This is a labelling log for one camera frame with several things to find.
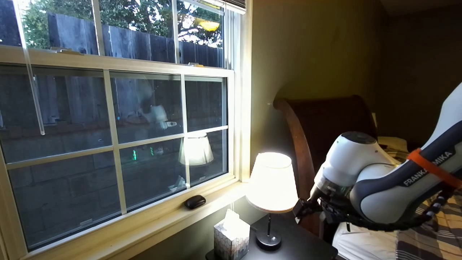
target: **tissue box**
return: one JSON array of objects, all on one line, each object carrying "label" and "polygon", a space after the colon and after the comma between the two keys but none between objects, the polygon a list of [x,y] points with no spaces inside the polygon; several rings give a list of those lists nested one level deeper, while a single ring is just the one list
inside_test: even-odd
[{"label": "tissue box", "polygon": [[250,225],[236,219],[230,225],[226,219],[214,226],[214,251],[223,260],[239,260],[247,254]]}]

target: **dark table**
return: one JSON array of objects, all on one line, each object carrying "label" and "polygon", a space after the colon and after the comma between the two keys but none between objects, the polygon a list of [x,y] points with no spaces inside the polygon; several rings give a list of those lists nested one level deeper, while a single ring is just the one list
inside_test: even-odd
[{"label": "dark table", "polygon": [[[256,232],[266,232],[269,215],[252,224],[247,254],[243,260],[324,260],[336,258],[337,248],[298,225],[292,215],[273,215],[272,229],[282,244],[276,250],[265,250],[256,241]],[[207,260],[219,260],[211,250]]]}]

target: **foliage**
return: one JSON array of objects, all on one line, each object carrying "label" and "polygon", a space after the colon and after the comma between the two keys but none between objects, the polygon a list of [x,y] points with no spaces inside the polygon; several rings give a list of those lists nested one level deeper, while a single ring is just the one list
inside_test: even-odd
[{"label": "foliage", "polygon": [[[92,0],[34,0],[25,14],[25,34],[29,47],[50,49],[48,14],[68,14],[93,20]],[[129,30],[172,37],[171,0],[102,0],[100,13],[103,24]],[[180,39],[210,46],[221,46],[221,29],[207,31],[201,26],[185,29],[184,17],[201,17],[220,21],[216,13],[206,11],[193,4],[178,1]]]}]

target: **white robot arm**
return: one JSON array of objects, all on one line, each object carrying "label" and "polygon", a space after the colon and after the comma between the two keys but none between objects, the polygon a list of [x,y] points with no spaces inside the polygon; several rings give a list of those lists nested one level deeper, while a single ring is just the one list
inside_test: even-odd
[{"label": "white robot arm", "polygon": [[[398,164],[364,133],[344,133],[320,167],[311,198],[298,218],[324,209],[334,221],[372,229],[399,229],[429,219],[462,185],[462,83],[445,99],[440,121],[422,148]],[[434,203],[419,205],[437,195]]]}]

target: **wooden headboard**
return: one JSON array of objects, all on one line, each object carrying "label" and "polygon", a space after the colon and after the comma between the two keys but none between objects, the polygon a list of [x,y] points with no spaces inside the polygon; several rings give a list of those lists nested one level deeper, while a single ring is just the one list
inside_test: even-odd
[{"label": "wooden headboard", "polygon": [[[344,131],[377,137],[373,114],[360,95],[328,99],[276,98],[273,104],[286,118],[295,148],[299,198],[308,198],[315,174],[334,140]],[[320,234],[321,226],[307,226]]]}]

